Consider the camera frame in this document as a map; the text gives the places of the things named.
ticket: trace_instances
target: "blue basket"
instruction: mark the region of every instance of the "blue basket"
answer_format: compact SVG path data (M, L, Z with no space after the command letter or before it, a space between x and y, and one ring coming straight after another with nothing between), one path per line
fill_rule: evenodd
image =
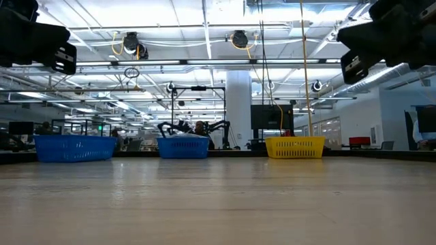
M114 137L84 135L35 136L38 160L44 163L76 163L112 158L116 144Z
M163 159L205 159L209 139L196 137L157 138Z

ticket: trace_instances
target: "table surface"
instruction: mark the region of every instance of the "table surface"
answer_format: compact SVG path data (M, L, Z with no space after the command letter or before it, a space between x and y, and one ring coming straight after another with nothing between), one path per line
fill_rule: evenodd
M2 244L436 241L436 164L124 158L0 165Z

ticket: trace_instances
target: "red box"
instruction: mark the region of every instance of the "red box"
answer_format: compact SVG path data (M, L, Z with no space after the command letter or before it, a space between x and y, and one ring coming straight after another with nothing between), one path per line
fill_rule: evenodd
M350 146L370 146L371 138L370 137L351 137L349 139Z

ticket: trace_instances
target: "screen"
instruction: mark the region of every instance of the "screen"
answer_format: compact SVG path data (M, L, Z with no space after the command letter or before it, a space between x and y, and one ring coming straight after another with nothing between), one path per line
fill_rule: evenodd
M436 106L416 108L420 133L436 132Z
M280 105L283 110L282 129L294 128L294 112L292 105ZM252 129L280 129L281 111L277 105L252 105Z
M33 135L33 122L9 122L9 134Z

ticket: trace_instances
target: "hanging cable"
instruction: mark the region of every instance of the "hanging cable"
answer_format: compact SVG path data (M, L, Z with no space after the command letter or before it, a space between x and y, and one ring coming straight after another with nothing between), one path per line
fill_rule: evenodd
M268 84L269 84L269 89L270 92L268 94L268 92L266 92L266 94L270 97L271 99L271 105L272 104L276 104L277 107L280 109L281 112L281 120L280 120L280 136L281 136L281 131L283 128L283 110L281 109L281 106L273 99L273 85L270 79L270 73L269 73L269 69L268 69L268 62L267 62L267 58L266 58L266 52L265 52L265 24L264 24L264 19L263 19L263 15L264 15L264 2L263 0L258 1L258 13L261 14L262 19L259 20L259 26L260 26L260 36L262 38L262 116L263 116L263 105L264 105L264 89L265 89L265 69L266 69L266 76L268 77Z
M307 104L307 110L309 111L309 133L310 133L310 136L312 137L313 136L312 113L311 113L311 104L310 104L310 99L309 99L309 81L308 81L308 77L307 77L306 34L305 34L305 26L303 25L305 23L305 21L303 18L302 2L303 2L303 0L300 0L302 52L303 52L303 57L305 59L306 104Z
M112 40L112 43L115 42L115 38L116 38L116 32L114 33L114 39ZM121 51L120 51L120 52L117 52L117 51L115 50L115 48L114 48L114 44L112 44L112 51L113 51L113 53L116 54L116 55L122 55L122 54L123 54L123 51L124 51L124 37L123 37L123 39L121 40Z
M259 77L259 75L258 75L258 72L256 71L256 69L254 68L254 73L256 74L256 76L258 77L258 80L260 80L260 77ZM269 97L272 97L273 95L270 95L269 93L268 93L268 91L265 91L266 92L266 94L269 96ZM284 115L284 113L283 113L283 109L281 109L281 106L275 101L275 100L273 100L273 102L277 105L277 107L280 109L280 112L281 112L281 120L280 120L280 135L281 135L281 131L282 131L282 129L283 129L283 115Z

